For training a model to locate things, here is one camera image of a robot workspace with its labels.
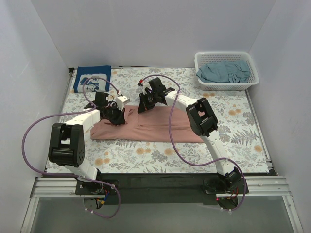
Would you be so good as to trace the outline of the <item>pink t shirt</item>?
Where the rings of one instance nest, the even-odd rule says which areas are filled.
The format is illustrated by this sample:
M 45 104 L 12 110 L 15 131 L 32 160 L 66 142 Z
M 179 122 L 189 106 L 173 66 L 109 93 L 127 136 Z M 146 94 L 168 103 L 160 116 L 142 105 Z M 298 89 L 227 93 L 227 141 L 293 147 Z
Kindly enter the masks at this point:
M 94 140 L 126 139 L 148 142 L 170 142 L 169 115 L 171 107 L 156 106 L 153 109 L 137 113 L 138 107 L 125 107 L 123 125 L 113 125 L 108 120 L 101 120 L 90 131 Z M 203 140 L 191 129 L 188 116 L 185 112 L 174 109 L 171 122 L 171 131 L 175 143 L 202 143 Z

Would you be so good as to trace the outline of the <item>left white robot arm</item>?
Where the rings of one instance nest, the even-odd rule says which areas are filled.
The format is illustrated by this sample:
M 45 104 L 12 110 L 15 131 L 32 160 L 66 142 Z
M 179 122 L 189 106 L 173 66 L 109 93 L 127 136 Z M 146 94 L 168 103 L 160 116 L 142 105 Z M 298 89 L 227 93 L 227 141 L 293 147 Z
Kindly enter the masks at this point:
M 52 126 L 49 161 L 70 170 L 77 180 L 82 182 L 82 188 L 92 194 L 100 194 L 104 183 L 99 179 L 100 171 L 85 158 L 85 133 L 102 119 L 113 125 L 125 124 L 125 105 L 130 99 L 118 95 L 109 101 L 108 93 L 97 92 L 95 100 L 84 107 L 84 112 L 65 123 L 55 123 Z

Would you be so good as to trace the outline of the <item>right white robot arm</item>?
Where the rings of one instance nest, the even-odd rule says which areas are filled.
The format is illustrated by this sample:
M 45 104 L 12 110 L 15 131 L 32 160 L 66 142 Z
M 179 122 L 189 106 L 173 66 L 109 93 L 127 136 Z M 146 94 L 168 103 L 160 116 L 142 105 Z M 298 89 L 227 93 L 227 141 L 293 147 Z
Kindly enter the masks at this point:
M 160 77 L 172 80 L 165 75 L 151 75 L 152 80 L 145 83 L 147 78 L 143 78 L 138 82 L 138 86 L 142 87 L 139 94 L 138 113 L 142 113 L 154 108 L 155 104 L 161 103 L 171 107 L 169 114 L 169 137 L 173 149 L 177 156 L 190 166 L 208 166 L 212 163 L 216 165 L 219 184 L 216 190 L 223 190 L 231 193 L 234 190 L 240 194 L 246 194 L 246 179 L 236 162 L 228 158 L 227 152 L 220 139 L 218 132 L 218 119 L 212 110 L 209 102 L 205 98 L 194 99 L 180 93 L 181 87 L 175 82 L 178 89 L 166 88 Z M 172 117 L 174 108 L 177 108 L 187 114 L 190 128 L 199 136 L 208 148 L 212 156 L 212 161 L 205 164 L 193 164 L 185 160 L 178 152 L 172 134 Z

